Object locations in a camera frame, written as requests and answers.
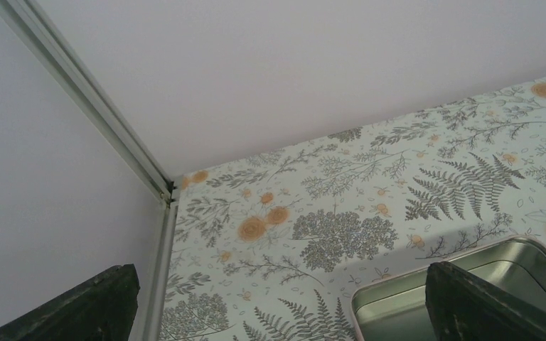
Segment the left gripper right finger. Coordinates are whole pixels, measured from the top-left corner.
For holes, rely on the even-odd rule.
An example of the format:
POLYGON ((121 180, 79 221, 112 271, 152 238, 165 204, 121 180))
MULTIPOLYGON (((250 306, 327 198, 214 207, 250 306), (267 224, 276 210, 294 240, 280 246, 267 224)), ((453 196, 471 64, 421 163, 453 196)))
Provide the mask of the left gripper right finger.
POLYGON ((448 261, 430 264, 425 305, 437 340, 546 340, 546 312, 448 261))

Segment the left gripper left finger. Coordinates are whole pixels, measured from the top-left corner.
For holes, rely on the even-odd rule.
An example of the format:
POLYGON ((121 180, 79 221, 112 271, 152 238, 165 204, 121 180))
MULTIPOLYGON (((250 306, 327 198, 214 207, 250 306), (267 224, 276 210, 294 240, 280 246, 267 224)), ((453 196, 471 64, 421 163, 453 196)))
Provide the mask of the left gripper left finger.
POLYGON ((133 264, 112 266, 0 327, 0 340, 128 340, 140 291, 133 264))

